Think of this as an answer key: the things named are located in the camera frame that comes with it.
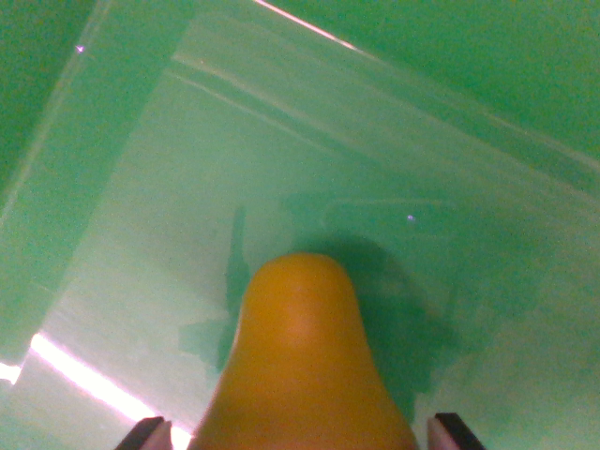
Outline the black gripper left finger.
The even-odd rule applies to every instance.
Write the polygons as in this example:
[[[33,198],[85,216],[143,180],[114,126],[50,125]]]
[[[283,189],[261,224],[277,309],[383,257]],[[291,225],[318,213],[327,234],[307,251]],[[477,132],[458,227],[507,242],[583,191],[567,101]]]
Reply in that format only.
[[[115,450],[172,450],[172,422],[162,416],[139,421]]]

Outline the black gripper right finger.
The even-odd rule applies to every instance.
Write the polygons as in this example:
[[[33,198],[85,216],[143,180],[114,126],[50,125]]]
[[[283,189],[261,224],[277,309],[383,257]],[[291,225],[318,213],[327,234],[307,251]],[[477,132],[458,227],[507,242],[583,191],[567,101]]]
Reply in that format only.
[[[428,450],[485,450],[456,412],[437,412],[427,420]]]

